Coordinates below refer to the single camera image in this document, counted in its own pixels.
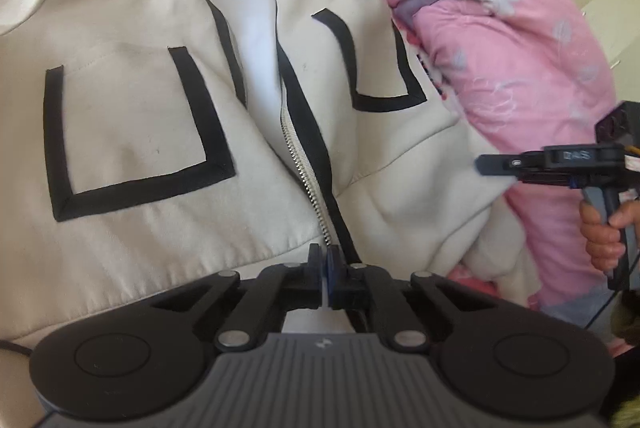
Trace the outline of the person's right hand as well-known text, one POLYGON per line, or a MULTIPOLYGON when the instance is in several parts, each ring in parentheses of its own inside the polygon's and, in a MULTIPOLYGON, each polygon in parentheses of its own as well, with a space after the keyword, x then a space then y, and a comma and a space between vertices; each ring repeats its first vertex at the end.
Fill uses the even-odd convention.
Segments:
POLYGON ((634 226, 639 234, 639 202, 623 203, 607 223, 601 222, 598 211, 586 201, 580 203, 579 214, 580 232, 587 241, 586 251, 592 265, 603 272, 613 270, 626 253, 620 231, 634 226))

